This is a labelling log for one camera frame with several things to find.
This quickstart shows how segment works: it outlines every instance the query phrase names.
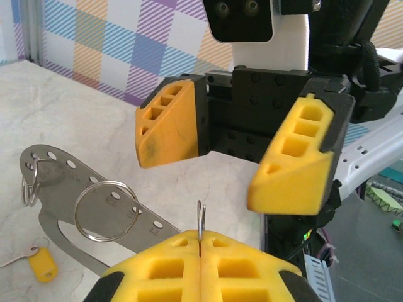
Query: key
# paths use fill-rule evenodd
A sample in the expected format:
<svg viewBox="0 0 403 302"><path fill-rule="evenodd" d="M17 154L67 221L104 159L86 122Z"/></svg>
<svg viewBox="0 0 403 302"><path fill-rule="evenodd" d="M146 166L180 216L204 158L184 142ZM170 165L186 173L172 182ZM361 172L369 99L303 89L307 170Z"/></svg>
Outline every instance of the key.
<svg viewBox="0 0 403 302"><path fill-rule="evenodd" d="M10 261L7 261L6 263L3 263L0 267L7 266L10 263L20 260L21 258L34 256L38 251L39 251L38 247L30 245L22 253L20 253L17 257L15 257L14 259L11 259Z"/></svg>

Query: cable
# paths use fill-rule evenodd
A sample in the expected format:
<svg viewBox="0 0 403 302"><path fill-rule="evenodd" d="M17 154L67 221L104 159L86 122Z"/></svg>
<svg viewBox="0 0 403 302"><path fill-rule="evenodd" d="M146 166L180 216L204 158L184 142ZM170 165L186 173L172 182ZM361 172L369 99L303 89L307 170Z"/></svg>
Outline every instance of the cable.
<svg viewBox="0 0 403 302"><path fill-rule="evenodd" d="M303 250L306 246L308 246L308 244L311 243L311 241L313 241L315 235L316 235L316 231L317 228L314 228L312 230L312 232L310 233L310 236L307 240L305 240L304 242L301 243L301 245L299 247L297 247L295 250L293 250L290 255L287 257L287 260L290 260L292 258L294 258L301 250Z"/></svg>

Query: yellow foam gripper pad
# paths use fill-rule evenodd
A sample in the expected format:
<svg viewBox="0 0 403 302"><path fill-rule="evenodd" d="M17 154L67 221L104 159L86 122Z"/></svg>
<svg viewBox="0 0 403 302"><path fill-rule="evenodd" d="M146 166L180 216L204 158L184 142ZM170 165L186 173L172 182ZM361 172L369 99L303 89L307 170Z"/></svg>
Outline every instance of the yellow foam gripper pad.
<svg viewBox="0 0 403 302"><path fill-rule="evenodd" d="M281 124L249 185L251 211L317 215L327 200L354 99L326 85L309 80Z"/></svg>
<svg viewBox="0 0 403 302"><path fill-rule="evenodd" d="M205 77L168 77L137 108L135 147L141 167L209 152Z"/></svg>
<svg viewBox="0 0 403 302"><path fill-rule="evenodd" d="M280 272L301 276L294 265L205 231L190 230L108 269L88 301L294 302Z"/></svg>

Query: table surface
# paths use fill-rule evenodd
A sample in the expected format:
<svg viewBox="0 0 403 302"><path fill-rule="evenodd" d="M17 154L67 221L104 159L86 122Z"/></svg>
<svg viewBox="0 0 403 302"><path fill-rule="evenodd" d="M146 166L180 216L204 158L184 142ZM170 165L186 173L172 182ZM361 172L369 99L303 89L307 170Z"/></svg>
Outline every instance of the table surface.
<svg viewBox="0 0 403 302"><path fill-rule="evenodd" d="M207 206L206 229L259 247L259 216L245 207L247 185L258 165L211 152L141 169L134 148L135 107L29 62L0 68L0 107L0 263L46 237L38 222L40 203L24 208L20 193L20 155L39 143L69 152L107 179L125 182L144 206L180 230L196 228L200 199ZM345 202L328 228L341 260L331 272L337 300L402 301L403 242L389 228L394 217L355 196L346 201L352 202ZM116 243L91 242L72 225L60 228L110 266L133 255ZM19 260L0 269L0 301L84 299L98 276L55 244L49 250L59 275L40 283L28 261Z"/></svg>

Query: yellow key tag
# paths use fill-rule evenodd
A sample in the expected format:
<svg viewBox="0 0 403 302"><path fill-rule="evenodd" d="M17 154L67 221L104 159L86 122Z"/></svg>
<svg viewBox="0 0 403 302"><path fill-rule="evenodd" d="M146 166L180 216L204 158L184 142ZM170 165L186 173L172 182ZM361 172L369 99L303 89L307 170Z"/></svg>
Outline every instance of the yellow key tag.
<svg viewBox="0 0 403 302"><path fill-rule="evenodd" d="M35 277L40 282L49 282L57 275L57 265L46 247L39 247L39 251L28 258Z"/></svg>

